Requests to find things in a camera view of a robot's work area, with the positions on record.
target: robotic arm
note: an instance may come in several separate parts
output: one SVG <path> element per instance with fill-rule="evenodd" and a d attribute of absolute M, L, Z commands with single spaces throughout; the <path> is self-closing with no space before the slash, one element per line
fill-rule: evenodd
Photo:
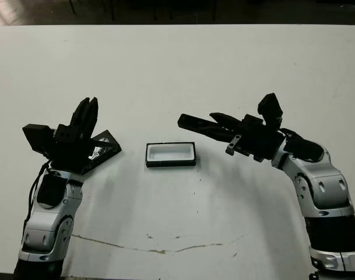
<path fill-rule="evenodd" d="M 73 220 L 82 200 L 84 175 L 121 151 L 108 131 L 91 138 L 97 115 L 97 99 L 86 98 L 68 126 L 60 124 L 55 130 L 46 125 L 23 127 L 32 150 L 49 161 L 42 166 L 30 191 L 14 280 L 60 278 Z"/>
<path fill-rule="evenodd" d="M 259 103 L 263 120 L 246 115 L 242 121 L 212 113 L 216 121 L 182 114 L 178 126 L 215 140 L 228 142 L 226 153 L 268 159 L 292 180 L 310 238 L 310 279 L 355 279 L 355 215 L 343 174 L 329 152 L 294 131 L 280 128 L 282 110 L 274 93 Z"/>

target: white surface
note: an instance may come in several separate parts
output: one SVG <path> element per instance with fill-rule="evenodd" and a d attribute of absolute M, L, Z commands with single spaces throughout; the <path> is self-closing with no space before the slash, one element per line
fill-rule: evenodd
<path fill-rule="evenodd" d="M 0 29 L 0 271 L 15 267 L 27 194 L 44 162 L 22 126 L 66 124 L 84 97 L 97 96 L 95 133 L 109 129 L 123 152 L 86 180 L 73 233 L 125 248 L 73 237 L 66 275 L 308 279 L 291 181 L 177 127 L 181 113 L 256 114 L 270 92 L 285 127 L 331 152 L 355 204 L 353 26 Z M 146 143 L 174 141 L 195 141 L 197 166 L 145 167 Z M 192 246 L 200 247 L 181 251 Z"/>
<path fill-rule="evenodd" d="M 194 160 L 194 146 L 192 143 L 150 144 L 146 158 L 148 162 Z"/>

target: robotic hand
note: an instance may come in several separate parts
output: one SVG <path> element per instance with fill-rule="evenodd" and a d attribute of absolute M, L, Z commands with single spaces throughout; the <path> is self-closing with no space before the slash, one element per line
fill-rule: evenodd
<path fill-rule="evenodd" d="M 216 121 L 182 114 L 178 126 L 215 140 L 228 142 L 226 153 L 253 155 L 283 170 L 294 183 L 301 213 L 310 238 L 310 279 L 355 279 L 355 215 L 343 174 L 329 152 L 294 131 L 280 128 L 282 110 L 274 93 L 259 103 L 263 120 L 246 115 L 239 121 L 212 113 Z"/>
<path fill-rule="evenodd" d="M 82 200 L 84 174 L 121 151 L 108 131 L 91 138 L 97 115 L 97 99 L 86 98 L 69 126 L 60 124 L 56 130 L 36 124 L 23 127 L 32 150 L 49 161 L 30 190 L 14 280 L 60 278 L 73 220 Z"/>

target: dark stain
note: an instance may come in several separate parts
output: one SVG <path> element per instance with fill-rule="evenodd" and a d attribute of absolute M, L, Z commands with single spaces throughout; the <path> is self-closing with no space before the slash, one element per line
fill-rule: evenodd
<path fill-rule="evenodd" d="M 112 246 L 112 247 L 116 247 L 116 248 L 121 248 L 121 249 L 127 249 L 127 250 L 132 250 L 132 251 L 140 251 L 140 252 L 150 252 L 150 253 L 157 253 L 157 254 L 162 254 L 162 255 L 165 255 L 167 253 L 179 253 L 179 252 L 182 252 L 182 251 L 187 251 L 187 250 L 191 250 L 191 249 L 197 249 L 197 248 L 204 248 L 204 247 L 212 247 L 212 246 L 222 246 L 223 243 L 212 243 L 212 244 L 202 244 L 202 245 L 194 245 L 194 246 L 190 246 L 190 247 L 186 247 L 186 248 L 182 248 L 182 249 L 179 249 L 179 250 L 165 250 L 165 249 L 162 249 L 162 250 L 155 250 L 155 249 L 152 249 L 152 250 L 145 250 L 145 249 L 139 249 L 139 248 L 132 248 L 132 247 L 124 247 L 124 246 L 120 246 L 120 245 L 117 245 L 117 244 L 113 244 L 113 243 L 109 243 L 109 242 L 103 242 L 103 241 L 100 241 L 100 240 L 96 240 L 96 239 L 92 239 L 92 238 L 87 238 L 87 237 L 83 237 L 81 235 L 71 235 L 73 237 L 77 237 L 79 239 L 83 239 L 83 240 L 87 240 L 87 241 L 92 241 L 92 242 L 96 242 L 96 243 L 100 243 L 100 244 L 103 244 L 103 245 L 109 245 L 109 246 Z M 241 235 L 241 236 L 238 236 L 236 239 L 232 240 L 231 242 L 229 242 L 228 244 L 231 244 L 233 242 L 236 242 L 237 240 L 241 239 L 242 237 L 244 237 L 245 235 Z"/>
<path fill-rule="evenodd" d="M 182 251 L 195 249 L 195 248 L 204 248 L 204 247 L 222 246 L 222 245 L 223 245 L 223 243 L 212 243 L 212 244 L 208 244 L 208 245 L 194 245 L 194 246 L 186 247 L 186 248 L 183 248 L 183 249 L 179 249 L 179 250 L 174 251 L 174 252 L 175 253 L 179 253 L 179 252 L 182 252 Z"/>
<path fill-rule="evenodd" d="M 149 252 L 153 252 L 153 253 L 158 253 L 158 254 L 162 254 L 162 255 L 165 255 L 166 254 L 166 251 L 165 250 L 149 250 Z"/>
<path fill-rule="evenodd" d="M 109 246 L 113 246 L 113 247 L 116 247 L 116 248 L 125 248 L 124 246 L 120 246 L 120 245 L 117 245 L 117 244 L 112 244 L 112 243 L 109 243 L 109 242 L 103 242 L 103 241 L 99 241 L 99 240 L 96 240 L 96 239 L 92 239 L 92 238 L 87 238 L 87 237 L 83 237 L 81 235 L 71 235 L 73 237 L 77 237 L 77 238 L 80 238 L 80 239 L 83 239 L 83 240 L 88 240 L 88 241 L 93 241 L 93 242 L 96 242 L 96 243 L 100 243 L 100 244 L 105 244 L 105 245 L 109 245 Z"/>

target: tabletop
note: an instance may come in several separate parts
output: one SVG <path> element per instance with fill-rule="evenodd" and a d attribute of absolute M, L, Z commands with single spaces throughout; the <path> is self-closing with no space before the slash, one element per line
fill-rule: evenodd
<path fill-rule="evenodd" d="M 257 116 L 275 92 L 283 126 L 323 144 L 355 206 L 355 26 L 0 28 L 0 272 L 12 272 L 29 188 L 45 159 L 22 127 L 67 124 L 99 100 L 93 135 L 122 152 L 83 185 L 64 275 L 119 279 L 308 279 L 292 182 L 181 113 Z M 146 144 L 194 141 L 195 167 L 145 166 Z"/>

